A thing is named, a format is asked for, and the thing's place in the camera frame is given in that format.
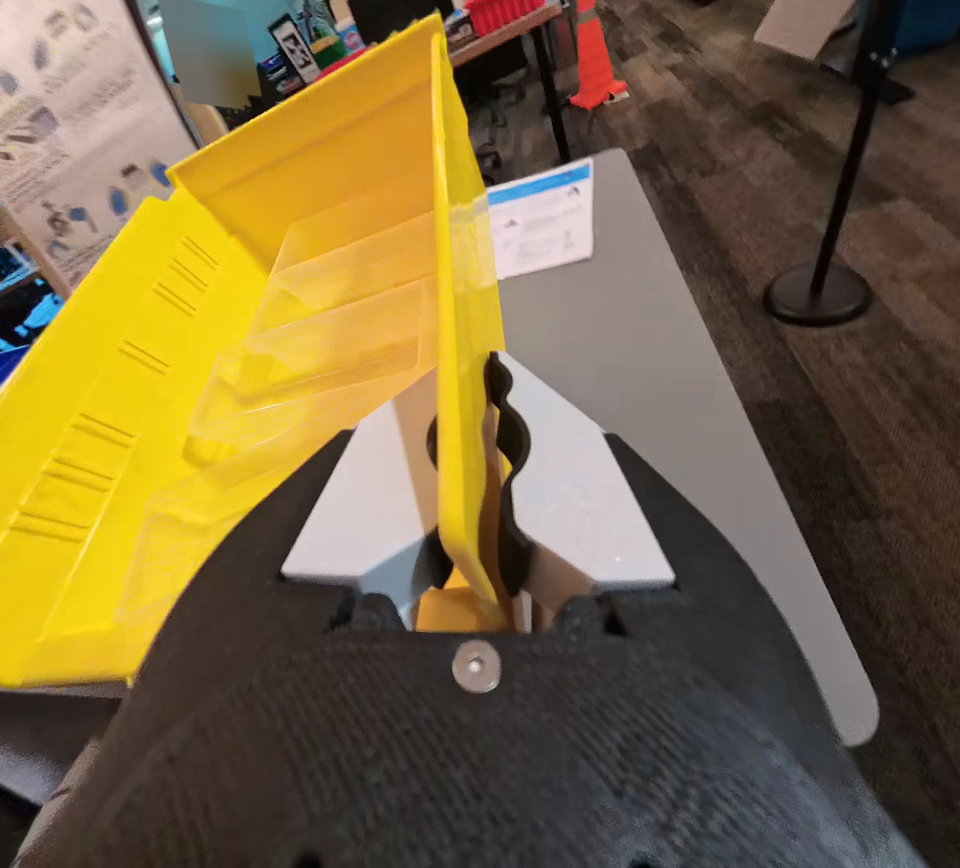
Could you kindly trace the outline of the wooden table with black legs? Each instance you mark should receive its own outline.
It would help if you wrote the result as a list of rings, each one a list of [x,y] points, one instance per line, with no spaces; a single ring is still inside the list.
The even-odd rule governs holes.
[[[456,47],[448,56],[451,67],[456,70],[515,39],[530,37],[534,47],[546,115],[551,123],[558,159],[562,165],[571,162],[570,144],[561,98],[556,88],[555,73],[547,52],[546,26],[563,15],[564,11],[562,0],[547,0],[537,9],[508,22],[501,28]]]

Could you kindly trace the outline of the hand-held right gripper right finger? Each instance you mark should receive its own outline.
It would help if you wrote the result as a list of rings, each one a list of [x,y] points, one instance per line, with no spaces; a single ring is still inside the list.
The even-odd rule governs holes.
[[[676,575],[604,429],[504,351],[486,362],[503,470],[496,561],[547,624],[573,598],[672,588]]]

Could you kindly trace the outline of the wall poster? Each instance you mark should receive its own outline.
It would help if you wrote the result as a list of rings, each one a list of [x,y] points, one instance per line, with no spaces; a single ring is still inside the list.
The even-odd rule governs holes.
[[[1,0],[1,196],[71,291],[195,151],[127,0]]]

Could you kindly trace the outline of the blue plastic bin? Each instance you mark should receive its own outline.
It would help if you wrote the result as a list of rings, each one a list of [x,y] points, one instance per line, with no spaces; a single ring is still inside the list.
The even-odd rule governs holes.
[[[15,241],[1,246],[1,382],[59,314],[64,300]]]

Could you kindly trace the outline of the grey desk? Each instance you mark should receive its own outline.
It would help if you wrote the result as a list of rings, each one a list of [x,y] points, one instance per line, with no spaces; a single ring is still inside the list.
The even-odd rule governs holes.
[[[880,707],[629,155],[595,154],[593,256],[501,287],[507,348],[731,542],[784,616],[842,741]]]

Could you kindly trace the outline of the fiducial marker sign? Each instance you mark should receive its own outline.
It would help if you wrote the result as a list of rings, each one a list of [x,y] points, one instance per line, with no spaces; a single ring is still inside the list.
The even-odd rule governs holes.
[[[306,87],[315,84],[321,77],[321,71],[294,19],[286,13],[271,22],[268,30],[300,81]]]

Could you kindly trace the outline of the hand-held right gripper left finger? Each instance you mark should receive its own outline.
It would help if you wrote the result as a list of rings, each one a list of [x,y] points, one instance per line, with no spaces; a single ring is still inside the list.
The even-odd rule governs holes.
[[[436,412],[431,369],[357,424],[282,563],[287,581],[385,596],[415,627],[436,570],[428,544],[437,469],[427,442]]]

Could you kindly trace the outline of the printed paper sheet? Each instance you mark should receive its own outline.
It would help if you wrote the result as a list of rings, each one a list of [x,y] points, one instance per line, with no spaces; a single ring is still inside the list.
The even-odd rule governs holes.
[[[486,190],[498,281],[594,255],[594,161],[580,159]]]

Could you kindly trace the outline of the orange traffic cone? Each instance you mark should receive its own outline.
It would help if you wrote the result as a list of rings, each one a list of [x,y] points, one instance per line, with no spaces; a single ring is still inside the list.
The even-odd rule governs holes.
[[[579,88],[572,106],[593,111],[628,97],[628,85],[615,76],[596,0],[575,0]]]

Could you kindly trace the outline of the black stanchion post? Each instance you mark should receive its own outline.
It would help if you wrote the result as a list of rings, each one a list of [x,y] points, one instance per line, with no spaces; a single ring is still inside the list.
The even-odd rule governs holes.
[[[816,258],[779,274],[767,285],[763,309],[775,320],[801,327],[834,327],[861,317],[873,300],[867,280],[835,262],[850,202],[882,104],[896,87],[890,73],[899,57],[896,36],[906,0],[870,0],[859,46],[849,71],[861,92],[853,133]]]

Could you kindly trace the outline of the yellow plastic bin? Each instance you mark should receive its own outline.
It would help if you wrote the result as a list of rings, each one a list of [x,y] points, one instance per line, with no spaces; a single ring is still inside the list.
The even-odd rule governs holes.
[[[3,691],[131,682],[246,514],[435,369],[439,535],[479,560],[484,369],[505,348],[486,186],[438,15],[175,165],[2,386]],[[404,374],[272,406],[214,376],[253,334],[327,306],[284,266],[435,218],[433,349]]]

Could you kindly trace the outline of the small clear plastic drawer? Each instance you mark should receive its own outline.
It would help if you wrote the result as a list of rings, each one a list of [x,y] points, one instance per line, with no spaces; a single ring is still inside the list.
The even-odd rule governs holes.
[[[435,218],[424,213],[334,249],[275,265],[272,283],[319,304],[349,304],[436,272]]]
[[[252,334],[213,375],[242,406],[259,408],[413,372],[433,350],[436,282],[385,293]]]

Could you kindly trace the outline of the black monitor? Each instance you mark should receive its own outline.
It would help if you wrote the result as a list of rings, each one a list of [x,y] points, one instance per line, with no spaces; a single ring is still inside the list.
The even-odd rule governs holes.
[[[347,0],[356,29],[365,46],[384,43],[394,32],[438,12],[444,19],[453,11],[451,0]]]

